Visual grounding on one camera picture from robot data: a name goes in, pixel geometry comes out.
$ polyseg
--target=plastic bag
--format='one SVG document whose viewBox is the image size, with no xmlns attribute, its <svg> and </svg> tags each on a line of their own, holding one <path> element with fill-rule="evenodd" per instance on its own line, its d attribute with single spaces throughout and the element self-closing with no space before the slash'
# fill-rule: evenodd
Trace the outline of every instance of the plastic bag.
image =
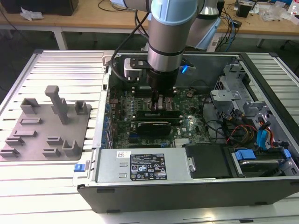
<svg viewBox="0 0 299 224">
<path fill-rule="evenodd" d="M 282 14 L 284 13 L 285 9 L 283 8 L 285 3 L 276 1 L 273 6 L 269 9 L 261 11 L 260 16 L 264 21 L 273 21 L 273 20 L 280 20 L 282 19 Z"/>
<path fill-rule="evenodd" d="M 21 7 L 21 16 L 25 19 L 32 21 L 32 19 L 43 19 L 43 14 L 40 12 L 31 12 Z"/>
</svg>

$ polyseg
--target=white table leg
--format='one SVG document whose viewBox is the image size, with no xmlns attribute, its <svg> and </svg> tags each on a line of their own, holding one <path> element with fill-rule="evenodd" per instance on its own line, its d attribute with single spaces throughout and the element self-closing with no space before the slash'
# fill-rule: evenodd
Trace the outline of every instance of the white table leg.
<svg viewBox="0 0 299 224">
<path fill-rule="evenodd" d="M 55 30 L 54 35 L 60 50 L 67 50 L 67 43 L 65 40 L 64 33 L 61 30 Z"/>
<path fill-rule="evenodd" d="M 222 37 L 222 33 L 215 33 L 212 41 L 210 42 L 209 46 L 207 47 L 206 51 L 207 52 L 215 52 L 216 51 L 216 47 L 218 44 L 219 39 Z"/>
<path fill-rule="evenodd" d="M 257 42 L 257 44 L 256 44 L 256 46 L 258 48 L 260 48 L 262 46 L 262 44 L 263 44 L 264 41 L 265 41 L 265 39 L 259 39 L 258 42 Z"/>
</svg>

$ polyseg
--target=blue cable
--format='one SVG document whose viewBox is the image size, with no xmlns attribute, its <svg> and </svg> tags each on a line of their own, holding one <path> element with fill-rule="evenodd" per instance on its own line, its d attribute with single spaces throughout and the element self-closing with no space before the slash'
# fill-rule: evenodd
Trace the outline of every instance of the blue cable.
<svg viewBox="0 0 299 224">
<path fill-rule="evenodd" d="M 227 48 L 225 49 L 225 52 L 227 52 L 228 49 L 230 48 L 230 46 L 232 45 L 232 42 L 233 42 L 233 39 L 234 39 L 234 35 L 235 35 L 235 26 L 234 26 L 234 23 L 233 23 L 233 21 L 232 21 L 231 18 L 228 18 L 228 19 L 229 19 L 230 22 L 232 23 L 232 31 L 233 31 L 233 35 L 232 35 L 232 37 L 229 39 L 228 46 L 227 46 Z"/>
</svg>

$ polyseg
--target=red wire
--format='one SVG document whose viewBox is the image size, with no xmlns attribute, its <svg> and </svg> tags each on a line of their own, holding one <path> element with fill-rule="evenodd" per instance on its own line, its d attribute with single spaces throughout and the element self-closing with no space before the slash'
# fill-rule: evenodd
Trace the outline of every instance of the red wire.
<svg viewBox="0 0 299 224">
<path fill-rule="evenodd" d="M 236 132 L 236 130 L 237 130 L 239 127 L 244 127 L 244 126 L 250 127 L 250 128 L 252 128 L 253 130 L 255 130 L 255 131 L 257 132 L 256 128 L 253 127 L 253 126 L 251 126 L 251 125 L 238 125 L 237 127 L 235 127 L 235 129 L 234 129 L 233 132 L 230 134 L 230 136 L 233 136 L 233 134 Z"/>
<path fill-rule="evenodd" d="M 266 128 L 269 132 L 270 132 L 270 145 L 271 145 L 271 148 L 273 148 L 273 132 L 269 129 L 269 128 Z"/>
</svg>

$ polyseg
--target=screw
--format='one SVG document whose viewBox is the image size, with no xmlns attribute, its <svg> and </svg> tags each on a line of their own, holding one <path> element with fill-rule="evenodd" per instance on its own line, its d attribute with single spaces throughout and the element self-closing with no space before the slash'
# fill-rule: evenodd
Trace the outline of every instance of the screw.
<svg viewBox="0 0 299 224">
<path fill-rule="evenodd" d="M 190 172 L 194 172 L 195 171 L 195 167 L 192 164 L 190 164 L 189 165 L 189 170 L 190 170 Z"/>
</svg>

